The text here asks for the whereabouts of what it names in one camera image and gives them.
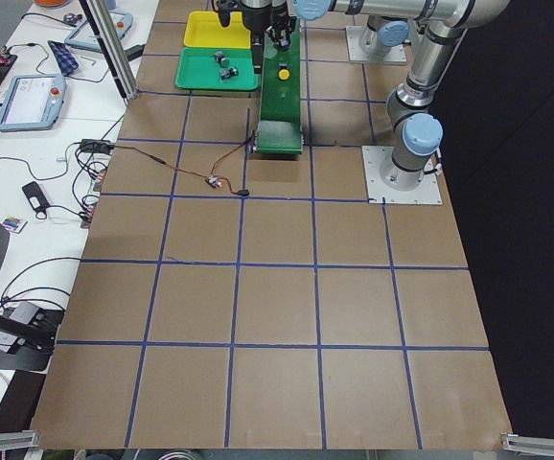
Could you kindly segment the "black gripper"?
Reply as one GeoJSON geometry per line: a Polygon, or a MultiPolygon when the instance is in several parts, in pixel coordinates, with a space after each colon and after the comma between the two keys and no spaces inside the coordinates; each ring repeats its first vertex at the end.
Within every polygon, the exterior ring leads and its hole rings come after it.
{"type": "Polygon", "coordinates": [[[296,26],[296,17],[289,14],[286,0],[272,0],[270,27],[267,33],[272,41],[290,41],[296,26]]]}
{"type": "Polygon", "coordinates": [[[261,74],[264,64],[264,33],[270,26],[269,0],[218,0],[211,6],[218,14],[219,23],[223,28],[230,25],[232,12],[242,14],[242,23],[250,34],[250,51],[252,67],[255,74],[261,74]]]}

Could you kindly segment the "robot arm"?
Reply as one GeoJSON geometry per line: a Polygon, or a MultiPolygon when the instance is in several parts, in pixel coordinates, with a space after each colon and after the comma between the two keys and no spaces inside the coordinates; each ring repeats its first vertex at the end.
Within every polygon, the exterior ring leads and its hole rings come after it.
{"type": "Polygon", "coordinates": [[[505,1],[287,1],[298,21],[305,151],[386,144],[365,170],[415,190],[444,130],[428,110],[466,32],[505,1]]]}
{"type": "MultiPolygon", "coordinates": [[[[249,48],[256,74],[267,65],[269,50],[294,52],[297,19],[289,14],[286,1],[214,1],[213,11],[223,28],[230,25],[231,13],[242,14],[249,31],[249,48]]],[[[346,38],[349,60],[389,65],[406,63],[404,44],[410,36],[411,22],[405,18],[370,15],[364,26],[348,26],[346,38]]]]}

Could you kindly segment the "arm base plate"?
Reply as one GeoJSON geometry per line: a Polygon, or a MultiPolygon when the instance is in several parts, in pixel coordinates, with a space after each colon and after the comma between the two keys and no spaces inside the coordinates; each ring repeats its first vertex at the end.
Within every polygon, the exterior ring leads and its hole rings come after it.
{"type": "Polygon", "coordinates": [[[417,172],[405,172],[392,162],[393,147],[363,146],[368,201],[375,204],[441,205],[432,161],[417,172]]]}
{"type": "Polygon", "coordinates": [[[366,26],[347,26],[346,38],[349,60],[357,63],[380,65],[405,65],[407,57],[404,46],[384,45],[376,32],[366,26]]]}

